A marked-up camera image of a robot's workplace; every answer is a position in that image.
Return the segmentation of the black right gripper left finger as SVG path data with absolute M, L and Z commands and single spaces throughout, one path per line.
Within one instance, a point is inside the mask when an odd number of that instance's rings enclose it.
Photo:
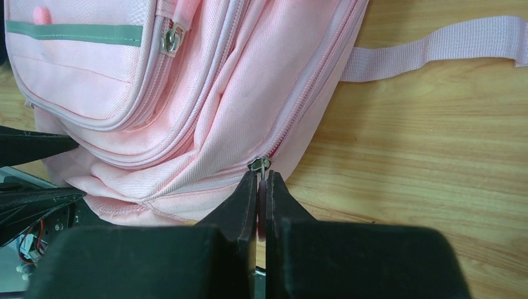
M 253 298 L 257 174 L 193 226 L 81 226 L 59 235 L 26 298 Z

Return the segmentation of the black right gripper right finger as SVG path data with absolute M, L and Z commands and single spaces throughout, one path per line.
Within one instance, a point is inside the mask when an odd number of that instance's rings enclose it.
M 469 298 L 455 252 L 435 229 L 319 221 L 271 171 L 267 298 Z

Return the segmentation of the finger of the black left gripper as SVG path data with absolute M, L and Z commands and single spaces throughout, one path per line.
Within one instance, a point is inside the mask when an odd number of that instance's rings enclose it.
M 68 135 L 1 126 L 1 167 L 26 164 L 78 148 Z
M 83 191 L 74 187 L 1 191 L 1 247 L 84 196 Z

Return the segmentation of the pink student backpack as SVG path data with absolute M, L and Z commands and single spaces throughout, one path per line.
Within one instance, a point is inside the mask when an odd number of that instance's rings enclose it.
M 199 220 L 250 165 L 288 176 L 338 82 L 435 60 L 527 65 L 527 21 L 494 16 L 404 45 L 355 46 L 367 1 L 4 1 L 6 52 L 40 159 L 114 224 Z

